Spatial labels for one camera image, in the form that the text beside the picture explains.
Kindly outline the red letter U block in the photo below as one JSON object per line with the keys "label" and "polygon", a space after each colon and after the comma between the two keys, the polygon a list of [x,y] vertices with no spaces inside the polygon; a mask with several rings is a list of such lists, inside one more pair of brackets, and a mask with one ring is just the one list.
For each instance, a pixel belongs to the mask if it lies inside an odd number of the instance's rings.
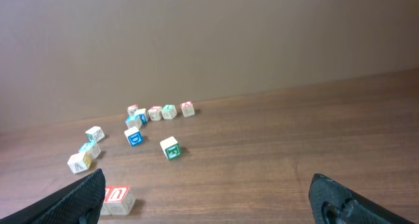
{"label": "red letter U block", "polygon": [[128,215],[136,201],[130,186],[109,186],[112,190],[107,199],[111,215]]}

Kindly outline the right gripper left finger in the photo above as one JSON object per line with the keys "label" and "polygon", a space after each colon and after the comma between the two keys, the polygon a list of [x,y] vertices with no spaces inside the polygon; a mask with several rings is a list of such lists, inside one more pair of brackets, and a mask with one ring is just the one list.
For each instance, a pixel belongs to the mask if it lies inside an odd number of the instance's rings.
{"label": "right gripper left finger", "polygon": [[97,224],[105,198],[105,176],[91,174],[1,219],[2,224]]}

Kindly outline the red letter M block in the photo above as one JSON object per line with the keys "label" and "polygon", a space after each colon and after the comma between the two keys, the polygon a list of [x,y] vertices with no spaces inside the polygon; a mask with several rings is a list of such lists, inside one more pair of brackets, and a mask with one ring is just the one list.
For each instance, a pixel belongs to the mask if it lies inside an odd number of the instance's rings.
{"label": "red letter M block", "polygon": [[111,190],[112,190],[112,187],[109,187],[109,186],[105,187],[105,197],[104,197],[103,204],[101,207],[100,215],[111,215],[108,205],[107,205],[107,199]]}

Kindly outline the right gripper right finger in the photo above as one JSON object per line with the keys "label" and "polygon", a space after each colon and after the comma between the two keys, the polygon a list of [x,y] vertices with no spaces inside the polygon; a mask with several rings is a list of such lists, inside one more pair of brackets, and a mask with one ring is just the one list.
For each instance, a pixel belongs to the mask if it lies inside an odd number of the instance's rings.
{"label": "right gripper right finger", "polygon": [[308,199],[316,224],[414,224],[323,174],[314,174]]}

